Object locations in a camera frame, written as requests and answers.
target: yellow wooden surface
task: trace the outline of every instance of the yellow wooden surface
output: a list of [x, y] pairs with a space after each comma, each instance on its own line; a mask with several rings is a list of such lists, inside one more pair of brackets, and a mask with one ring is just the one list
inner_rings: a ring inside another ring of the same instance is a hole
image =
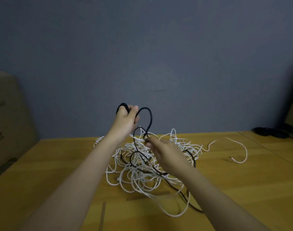
[[[197, 161], [197, 168], [202, 174], [272, 230], [293, 230], [291, 162], [243, 133], [179, 134], [178, 137], [188, 138], [206, 148], [217, 140], [210, 151], [200, 155]], [[224, 137], [246, 146], [249, 156], [245, 163], [237, 164], [229, 159], [229, 156], [244, 159], [245, 150]], [[95, 139], [41, 140], [1, 175], [0, 230], [17, 229], [83, 161]], [[270, 144], [283, 150], [285, 143], [276, 140], [277, 143]], [[172, 196], [173, 191], [164, 183], [154, 193], [164, 194], [161, 203], [169, 212], [177, 214], [184, 207], [184, 203]], [[204, 214], [192, 209], [181, 217], [168, 217], [152, 200], [140, 194], [126, 193], [119, 186], [110, 186], [103, 177], [81, 230], [207, 231], [213, 228]]]
[[278, 139], [273, 136], [259, 136], [252, 131], [241, 131], [240, 133], [293, 163], [293, 139]]

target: black cable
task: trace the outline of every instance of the black cable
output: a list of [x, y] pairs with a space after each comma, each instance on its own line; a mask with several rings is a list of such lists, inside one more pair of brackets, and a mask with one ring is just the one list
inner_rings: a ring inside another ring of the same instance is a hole
[[[122, 103], [122, 104], [120, 104], [120, 105], [118, 106], [116, 114], [118, 113], [119, 108], [120, 108], [121, 106], [124, 106], [124, 107], [125, 107], [127, 113], [130, 112], [130, 109], [129, 109], [128, 105], [127, 105], [126, 103]], [[137, 168], [137, 166], [133, 165], [133, 163], [131, 162], [131, 159], [132, 159], [132, 156], [133, 156], [135, 153], [139, 153], [139, 156], [141, 157], [141, 160], [143, 160], [143, 162], [144, 162], [146, 165], [148, 165], [147, 162], [146, 162], [142, 157], [146, 158], [146, 159], [148, 160], [150, 166], [152, 166], [152, 168], [157, 172], [158, 175], [160, 175], [160, 176], [168, 175], [168, 173], [166, 173], [166, 172], [165, 172], [165, 173], [162, 173], [162, 172], [158, 171], [158, 169], [156, 169], [156, 168], [152, 165], [150, 159], [148, 159], [148, 158], [146, 157], [146, 155], [144, 155], [142, 152], [140, 152], [140, 151], [138, 150], [138, 148], [137, 148], [136, 141], [135, 141], [135, 131], [136, 131], [137, 129], [139, 129], [139, 128], [140, 128], [140, 129], [143, 129], [144, 132], [145, 132], [144, 135], [143, 135], [143, 138], [145, 138], [145, 136], [149, 137], [149, 135], [148, 135], [148, 131], [149, 131], [149, 128], [151, 127], [151, 125], [152, 125], [152, 121], [153, 121], [153, 115], [152, 115], [152, 112], [151, 112], [151, 110], [150, 110], [149, 108], [147, 108], [147, 107], [143, 107], [143, 108], [139, 109], [139, 111], [138, 111], [137, 114], [136, 114], [136, 117], [138, 116], [138, 114], [140, 113], [140, 111], [143, 110], [143, 109], [147, 109], [147, 110], [149, 111], [149, 113], [150, 113], [150, 123], [149, 123], [149, 126], [147, 127], [146, 130], [145, 130], [144, 128], [142, 128], [142, 127], [137, 127], [136, 129], [134, 129], [134, 132], [133, 132], [133, 136], [134, 136], [134, 137], [133, 137], [133, 139], [134, 139], [134, 145], [135, 145], [135, 147], [136, 147], [136, 151], [134, 151], [134, 152], [130, 155], [129, 163], [131, 164], [132, 167]], [[185, 151], [187, 151], [188, 154], [191, 156], [191, 158], [192, 158], [193, 161], [194, 161], [194, 167], [196, 167], [196, 161], [195, 161], [194, 156], [190, 153], [190, 151], [188, 151], [188, 150], [185, 150]], [[120, 154], [120, 158], [121, 158], [121, 160], [122, 160], [125, 164], [128, 164], [128, 162], [126, 162], [126, 161], [123, 159], [122, 154]], [[149, 171], [144, 171], [144, 170], [139, 169], [139, 168], [137, 168], [137, 170], [139, 170], [139, 171], [141, 171], [141, 172], [143, 172], [143, 173], [152, 173], [152, 172], [149, 172]], [[174, 189], [174, 190], [176, 190], [176, 191], [179, 191], [179, 189], [177, 189], [177, 188], [175, 188], [174, 186], [172, 186], [172, 185], [168, 182], [167, 179], [165, 179], [165, 181], [166, 181], [166, 183], [167, 183], [172, 189]], [[188, 200], [186, 199], [185, 195], [184, 195], [181, 191], [179, 191], [179, 192], [180, 192], [180, 194], [183, 196], [183, 198], [184, 198], [184, 200], [186, 201], [186, 203], [188, 203]], [[188, 203], [188, 205], [189, 205], [192, 209], [194, 209], [195, 211], [200, 212], [200, 213], [203, 213], [202, 210], [196, 208], [196, 207], [193, 206], [191, 203]]]

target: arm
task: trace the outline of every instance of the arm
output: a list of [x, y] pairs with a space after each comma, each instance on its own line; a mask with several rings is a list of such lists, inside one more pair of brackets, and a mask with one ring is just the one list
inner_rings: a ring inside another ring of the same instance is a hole
[[216, 231], [269, 231], [264, 224], [189, 165], [177, 145], [154, 137], [148, 138], [146, 145], [153, 150], [161, 167], [184, 183]]
[[98, 146], [26, 221], [21, 231], [78, 231], [111, 155], [135, 127], [138, 107], [127, 114], [121, 106], [115, 121]]

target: hand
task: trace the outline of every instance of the hand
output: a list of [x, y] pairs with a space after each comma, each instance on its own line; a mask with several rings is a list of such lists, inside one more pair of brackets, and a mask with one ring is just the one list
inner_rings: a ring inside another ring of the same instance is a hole
[[114, 123], [107, 135], [113, 136], [114, 139], [120, 143], [135, 129], [139, 116], [136, 117], [138, 106], [128, 106], [130, 112], [127, 113], [124, 106], [120, 106], [117, 114], [115, 115]]
[[151, 148], [158, 163], [168, 174], [179, 178], [187, 167], [191, 167], [184, 153], [173, 142], [156, 137], [149, 137], [147, 141], [146, 146]]

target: blue-gray wall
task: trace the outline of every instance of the blue-gray wall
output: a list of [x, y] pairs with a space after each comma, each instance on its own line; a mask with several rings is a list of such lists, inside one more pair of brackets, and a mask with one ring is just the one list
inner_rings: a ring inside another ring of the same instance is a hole
[[273, 126], [292, 68], [293, 0], [0, 0], [41, 138], [101, 136], [121, 102], [155, 133]]

